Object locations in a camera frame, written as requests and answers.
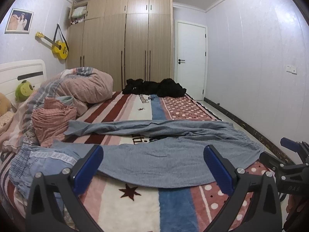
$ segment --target green stuffed toy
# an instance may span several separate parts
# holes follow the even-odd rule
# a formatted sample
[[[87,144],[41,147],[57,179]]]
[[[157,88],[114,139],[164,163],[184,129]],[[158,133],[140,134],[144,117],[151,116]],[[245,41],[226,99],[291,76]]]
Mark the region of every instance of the green stuffed toy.
[[[34,92],[34,89],[29,81],[24,80],[15,90],[15,97],[17,102],[23,102]]]

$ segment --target yellow ukulele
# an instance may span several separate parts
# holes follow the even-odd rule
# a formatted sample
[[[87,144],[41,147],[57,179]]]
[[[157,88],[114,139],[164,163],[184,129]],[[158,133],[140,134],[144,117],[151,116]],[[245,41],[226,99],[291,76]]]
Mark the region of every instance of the yellow ukulele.
[[[54,42],[53,40],[50,40],[47,36],[44,36],[44,34],[41,33],[41,32],[37,32],[36,36],[40,37],[40,38],[44,38],[47,41],[49,41],[53,45],[52,46],[52,52],[54,54],[57,54],[59,58],[61,58],[61,59],[67,58],[69,51],[66,47],[66,43],[63,43],[60,40]]]

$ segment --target star pattern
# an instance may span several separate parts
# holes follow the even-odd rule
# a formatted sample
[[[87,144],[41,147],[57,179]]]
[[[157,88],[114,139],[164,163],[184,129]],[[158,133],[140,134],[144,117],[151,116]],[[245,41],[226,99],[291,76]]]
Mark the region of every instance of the star pattern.
[[[129,197],[131,200],[134,201],[134,195],[141,195],[139,193],[136,192],[136,189],[138,187],[129,187],[128,184],[126,184],[126,188],[125,189],[119,189],[121,192],[124,192],[124,194],[120,197]]]

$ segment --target striped blanket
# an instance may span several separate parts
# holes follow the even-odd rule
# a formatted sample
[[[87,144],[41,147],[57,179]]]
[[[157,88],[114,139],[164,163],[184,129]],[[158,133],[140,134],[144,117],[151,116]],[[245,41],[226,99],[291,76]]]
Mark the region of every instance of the striped blanket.
[[[188,95],[174,99],[123,95],[119,92],[114,93],[110,100],[93,105],[78,120],[98,123],[151,119],[218,120]],[[148,138],[140,135],[90,134],[67,139],[67,142],[105,145],[148,141]],[[7,177],[10,161],[14,156],[14,153],[0,154],[2,199],[25,216],[26,202]],[[246,169],[253,174],[263,174],[265,170],[259,162]],[[231,228],[241,223],[251,196],[252,194],[247,194]],[[227,198],[215,182],[181,189],[158,189],[126,184],[103,175],[94,176],[86,192],[80,196],[90,215],[105,232],[203,231],[218,214]],[[68,225],[75,227],[66,209],[65,220]]]

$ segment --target blue clamp pad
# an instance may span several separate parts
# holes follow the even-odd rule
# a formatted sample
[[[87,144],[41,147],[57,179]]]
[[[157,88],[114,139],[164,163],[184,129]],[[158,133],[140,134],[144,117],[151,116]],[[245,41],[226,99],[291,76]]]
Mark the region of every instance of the blue clamp pad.
[[[204,148],[204,161],[214,176],[222,193],[231,196],[234,193],[234,184],[237,181],[233,165],[229,160],[224,159],[213,145],[208,145]]]
[[[74,165],[71,173],[71,182],[76,196],[86,191],[103,160],[103,156],[103,148],[99,145],[94,145],[86,156],[79,159]]]
[[[287,149],[289,149],[289,150],[291,150],[295,153],[297,153],[301,150],[301,146],[297,142],[292,141],[288,138],[282,138],[280,140],[280,145],[282,145],[283,147],[285,147],[285,148],[287,148]]]

